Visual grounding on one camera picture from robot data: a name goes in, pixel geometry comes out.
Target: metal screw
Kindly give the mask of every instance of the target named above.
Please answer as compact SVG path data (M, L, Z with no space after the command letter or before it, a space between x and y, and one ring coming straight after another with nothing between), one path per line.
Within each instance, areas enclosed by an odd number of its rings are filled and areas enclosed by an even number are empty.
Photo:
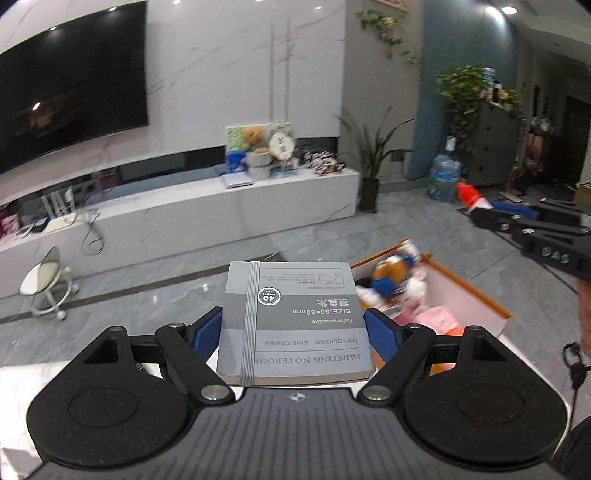
M362 390L363 396L368 400L381 401L390 398L392 391L383 385L371 385Z
M208 400L223 400L230 394L230 389L224 385L208 385L201 389L201 396Z

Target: gray cabinet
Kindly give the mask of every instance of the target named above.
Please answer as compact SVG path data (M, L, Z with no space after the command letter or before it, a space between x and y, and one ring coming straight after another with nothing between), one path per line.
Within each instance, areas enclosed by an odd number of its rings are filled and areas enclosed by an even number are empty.
M501 108L487 103L480 107L474 155L466 162L470 183L501 184L509 179L517 154L519 123Z

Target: flat screen tv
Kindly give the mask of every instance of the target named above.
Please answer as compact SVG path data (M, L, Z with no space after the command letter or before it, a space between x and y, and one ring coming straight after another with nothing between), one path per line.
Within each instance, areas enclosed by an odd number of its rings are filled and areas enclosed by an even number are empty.
M148 123L146 2L76 18L0 54L0 173Z

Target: marble tabletop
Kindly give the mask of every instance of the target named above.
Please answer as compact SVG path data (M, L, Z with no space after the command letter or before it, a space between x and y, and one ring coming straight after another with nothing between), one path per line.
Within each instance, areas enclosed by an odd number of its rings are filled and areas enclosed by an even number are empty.
M499 340L550 384L535 365L510 340L504 335L501 335ZM2 393L0 396L0 475L2 480L24 479L41 465L41 460L27 430L27 409L33 398L67 364L67 361L63 361L0 368L0 392ZM215 370L217 350L207 364ZM151 375L161 377L158 365L144 364L144 368ZM357 395L364 383L354 382L350 384L324 385L324 387L349 387L353 395ZM570 415L568 402L553 385L551 386L563 399ZM232 387L232 389L236 399L239 399L243 389L241 387Z

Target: small stool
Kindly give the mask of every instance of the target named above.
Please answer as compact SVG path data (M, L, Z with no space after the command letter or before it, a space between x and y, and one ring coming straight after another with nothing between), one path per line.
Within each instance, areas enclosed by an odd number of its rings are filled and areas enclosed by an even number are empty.
M51 289L56 286L58 281L62 279L67 284L66 292L60 300L55 299ZM33 297L31 301L31 313L35 317L45 315L46 313L55 312L56 317L59 321L66 318L66 312L60 308L71 294L78 292L79 286L77 283L72 283L70 277L70 267L60 268L60 251L57 247L53 247L49 250L49 253L45 256L40 263L35 265L31 271L27 274L25 279L21 283L21 288L18 292L21 295L27 297ZM51 307L45 310L38 310L35 307L35 296L45 293L47 300Z

